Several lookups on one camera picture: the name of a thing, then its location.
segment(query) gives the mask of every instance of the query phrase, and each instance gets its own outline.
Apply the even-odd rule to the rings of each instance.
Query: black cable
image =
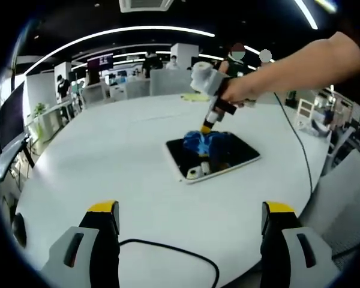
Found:
[[[20,187],[21,187],[21,185],[20,185],[20,174],[21,174],[21,172],[20,172],[20,169],[22,168],[22,163],[20,162],[20,160],[19,160],[19,183],[18,183],[18,188],[19,188],[19,190],[21,191],[21,189],[20,189]]]
[[[29,179],[29,167],[30,167],[30,164],[28,162],[28,166],[26,168],[26,178]]]
[[[202,259],[205,262],[208,262],[209,264],[211,264],[213,266],[213,268],[215,268],[216,275],[215,275],[215,281],[214,281],[214,283],[212,285],[212,288],[216,288],[218,279],[220,277],[220,270],[218,269],[218,266],[212,260],[209,260],[208,258],[206,258],[204,256],[198,255],[196,253],[193,253],[193,252],[181,249],[181,248],[177,248],[177,247],[174,247],[174,246],[165,245],[165,244],[161,244],[161,243],[151,242],[151,241],[140,240],[140,239],[128,239],[128,240],[121,241],[120,246],[123,246],[123,245],[128,244],[128,243],[132,243],[132,242],[146,244],[146,245],[152,245],[152,246],[157,246],[157,247],[163,247],[163,248],[167,248],[167,249],[170,249],[170,250],[175,250],[177,252],[185,253],[185,254],[191,255],[193,257]]]
[[[35,148],[33,148],[33,145],[31,143],[29,143],[29,149],[28,149],[32,154],[36,155],[36,156],[39,156],[36,152],[35,152]]]
[[[307,164],[308,177],[309,177],[309,179],[310,179],[310,187],[311,187],[311,194],[312,194],[312,193],[313,193],[313,186],[312,186],[311,169],[310,169],[310,164],[309,164],[309,162],[308,162],[308,157],[307,157],[307,153],[306,153],[306,151],[305,151],[304,145],[303,145],[303,143],[302,143],[299,135],[297,134],[295,128],[293,127],[292,123],[290,122],[290,120],[289,120],[289,118],[288,118],[288,116],[287,116],[287,113],[286,113],[286,111],[284,110],[283,104],[281,103],[279,97],[276,95],[276,93],[274,93],[274,94],[275,94],[275,97],[276,97],[278,103],[280,104],[281,109],[283,110],[283,113],[284,113],[285,117],[287,118],[287,121],[288,121],[290,127],[292,128],[292,131],[294,132],[294,134],[296,135],[297,139],[298,139],[299,142],[300,142],[300,145],[301,145],[301,148],[302,148],[302,152],[304,153],[305,162],[306,162],[306,164]]]

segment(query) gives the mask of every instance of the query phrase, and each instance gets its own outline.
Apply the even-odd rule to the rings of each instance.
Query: ceiling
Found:
[[[318,30],[311,28],[294,0],[225,0],[224,4],[215,1],[218,5],[213,5],[211,0],[174,0],[166,12],[133,13],[121,13],[118,0],[69,0],[40,10],[30,24],[20,55],[43,56],[80,37],[113,28],[166,25],[198,29],[213,33],[215,37],[159,30],[108,34],[64,49],[54,55],[56,63],[43,63],[33,73],[51,69],[61,61],[71,61],[87,53],[146,43],[197,44],[201,53],[224,57],[232,44],[241,42],[257,50],[268,49],[274,59],[280,59],[315,39],[334,33],[331,17],[313,0],[304,2]],[[170,49],[169,46],[153,48]],[[130,47],[113,53],[145,50],[144,47]],[[257,65],[258,57],[254,54],[247,61],[250,65]],[[22,73],[30,65],[19,65],[17,72]]]

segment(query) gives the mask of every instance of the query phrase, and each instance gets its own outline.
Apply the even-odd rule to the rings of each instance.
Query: white round table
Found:
[[[120,205],[120,241],[138,238],[201,254],[218,265],[218,287],[256,264],[262,202],[283,202],[300,214],[310,198],[304,155],[281,107],[257,104],[226,115],[214,128],[235,133],[261,159],[193,185],[176,181],[163,145],[198,130],[208,106],[168,95],[98,106],[75,117],[37,161],[17,207],[33,266],[42,268],[50,246],[78,226],[90,206],[113,199]],[[285,109],[292,118],[294,111]],[[299,135],[316,186],[329,143]],[[122,288],[210,287],[214,277],[208,263],[185,254],[143,244],[121,247]]]

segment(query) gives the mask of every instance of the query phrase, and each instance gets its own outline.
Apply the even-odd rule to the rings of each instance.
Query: yellow paper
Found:
[[[198,94],[198,93],[185,93],[181,95],[181,98],[185,101],[197,101],[197,102],[207,102],[209,101],[208,95]]]

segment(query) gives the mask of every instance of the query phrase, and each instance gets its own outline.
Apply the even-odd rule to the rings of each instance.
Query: monitor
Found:
[[[99,69],[108,70],[113,68],[113,54],[106,54],[98,57],[94,57],[88,59],[87,61],[87,68],[88,69]]]
[[[126,77],[127,72],[125,70],[118,71],[118,76]]]
[[[24,132],[24,82],[20,84],[0,108],[0,145],[4,148]]]
[[[70,82],[74,82],[76,80],[82,79],[86,77],[86,72],[85,72],[85,68],[79,68],[76,69],[75,71],[71,71],[68,74],[68,79]]]

